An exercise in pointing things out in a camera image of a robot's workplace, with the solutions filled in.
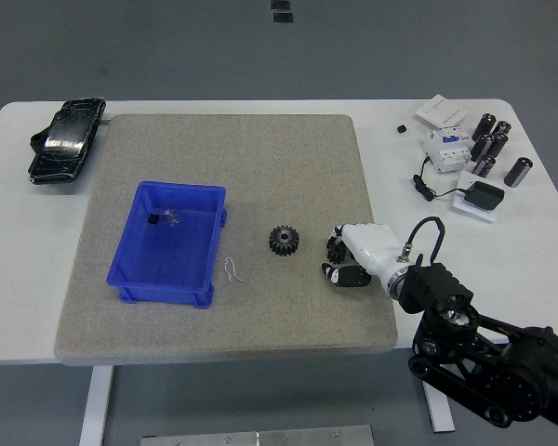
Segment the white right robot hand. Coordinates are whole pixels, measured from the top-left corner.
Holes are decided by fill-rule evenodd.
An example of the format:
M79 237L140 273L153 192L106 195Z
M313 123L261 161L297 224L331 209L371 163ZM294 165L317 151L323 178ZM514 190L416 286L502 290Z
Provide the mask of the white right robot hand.
M377 277L397 297L408 267L410 245L398 241L391 228L376 223L336 226L327 244L322 271L338 287L366 287Z

